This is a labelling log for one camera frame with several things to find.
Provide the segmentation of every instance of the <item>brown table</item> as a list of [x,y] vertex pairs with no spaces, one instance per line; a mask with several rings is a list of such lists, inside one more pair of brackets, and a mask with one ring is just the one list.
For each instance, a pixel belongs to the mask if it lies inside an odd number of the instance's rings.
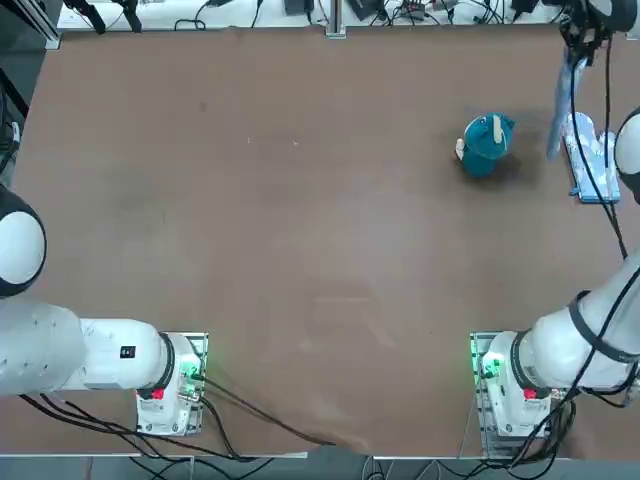
[[[640,50],[618,43],[616,127],[640,84]],[[47,54],[19,157],[50,245],[29,295],[208,331],[216,378],[341,445],[455,456],[469,332],[529,327],[619,262],[600,207],[568,196],[564,156],[544,159],[561,51],[555,28],[522,26],[70,37]],[[579,99],[599,125],[602,63]],[[470,181],[455,139],[494,109],[518,122],[513,155]],[[634,208],[625,195],[631,246]],[[72,398],[133,423],[131,392]],[[130,451],[0,405],[4,453]],[[308,447],[221,408],[242,451]],[[481,453],[472,418],[465,455]],[[637,459],[639,427],[637,406],[581,399],[567,453]],[[222,450],[211,424],[196,441]]]

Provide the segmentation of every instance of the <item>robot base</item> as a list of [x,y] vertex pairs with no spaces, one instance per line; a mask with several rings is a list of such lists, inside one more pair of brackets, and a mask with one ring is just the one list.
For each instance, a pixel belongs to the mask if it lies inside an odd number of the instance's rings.
[[138,430],[152,435],[197,435],[202,429],[204,382],[193,380],[192,374],[206,374],[207,333],[166,332],[175,350],[171,380],[164,390],[154,391],[151,398],[136,394]]
[[[473,332],[471,361],[485,456],[509,458],[549,413],[551,398],[526,399],[511,370],[513,332]],[[548,435],[542,429],[539,437]]]

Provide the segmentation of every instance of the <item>mounting plate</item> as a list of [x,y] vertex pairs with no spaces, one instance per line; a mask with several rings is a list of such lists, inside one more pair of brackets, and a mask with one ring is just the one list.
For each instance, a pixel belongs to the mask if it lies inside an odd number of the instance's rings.
[[[482,378],[482,357],[489,350],[491,341],[501,332],[471,332],[471,366],[476,385],[475,402],[478,411],[478,424],[480,426],[480,438],[482,450],[487,458],[500,459],[511,458],[518,447],[522,446],[523,437],[504,437],[498,434],[496,419],[489,400],[484,378]],[[549,435],[548,426],[545,427],[542,437]]]
[[[183,335],[189,340],[193,346],[196,355],[200,358],[199,375],[206,377],[207,372],[207,353],[209,352],[209,334],[203,332],[172,332]],[[204,381],[194,381],[195,392],[194,397],[200,398],[204,393]],[[187,433],[185,435],[198,435],[202,431],[202,415],[203,407],[199,402],[191,405],[191,415],[187,424]]]

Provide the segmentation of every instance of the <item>floor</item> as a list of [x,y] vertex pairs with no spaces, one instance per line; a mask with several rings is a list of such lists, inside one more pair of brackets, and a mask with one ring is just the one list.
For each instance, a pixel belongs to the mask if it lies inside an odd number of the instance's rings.
[[[51,12],[59,11],[61,0],[47,0]],[[21,22],[16,21],[6,11],[0,11],[0,65],[12,78],[25,99],[30,100],[36,85],[42,60],[44,42]],[[161,460],[143,460],[145,465],[154,471],[165,464]],[[338,448],[319,448],[309,454],[307,459],[277,459],[267,468],[256,473],[255,479],[358,479],[362,475],[365,457]],[[216,465],[224,468],[232,478],[237,478],[251,470],[250,466],[240,464],[223,464],[216,460]],[[382,462],[388,472],[390,461]],[[458,472],[469,472],[476,464],[473,460],[449,460],[446,464]],[[428,461],[398,460],[394,463],[387,478],[392,480],[417,478]],[[518,472],[533,476],[540,467]],[[444,469],[439,471],[433,465],[423,479],[449,480],[456,478]],[[565,479],[632,479],[640,475],[639,463],[613,463],[595,461],[558,461],[546,478],[549,480]],[[18,457],[0,458],[0,476],[3,480],[32,480],[40,478],[65,480],[108,480],[121,478],[127,480],[150,479],[151,474],[143,471],[124,457]],[[191,476],[190,463],[177,465],[164,474],[170,479],[211,479],[222,478],[221,474],[212,472],[205,465],[195,464]],[[507,474],[487,473],[480,478],[508,478]]]

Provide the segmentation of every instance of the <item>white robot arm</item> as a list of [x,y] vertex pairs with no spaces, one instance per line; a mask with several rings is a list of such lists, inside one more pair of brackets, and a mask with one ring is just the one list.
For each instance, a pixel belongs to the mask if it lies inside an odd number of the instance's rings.
[[[640,34],[638,0],[590,0],[586,13],[585,4],[572,2],[569,6],[572,14],[561,32],[574,60],[592,58],[599,42],[611,33]],[[584,35],[585,29],[596,32]],[[640,108],[624,120],[614,147],[613,160],[620,178],[640,203]],[[493,339],[482,359],[481,372],[499,435],[527,437],[539,431],[537,425],[551,411],[551,390],[568,389],[577,378],[577,387],[604,391],[635,380],[640,360],[638,272],[640,251],[629,255],[620,270],[597,290],[578,294],[565,308],[540,318],[528,331],[502,332]],[[599,338],[621,292],[620,305]]]
[[46,236],[36,212],[0,187],[0,395],[137,390],[138,428],[195,433],[204,359],[183,334],[130,319],[78,318],[13,297],[42,271]]

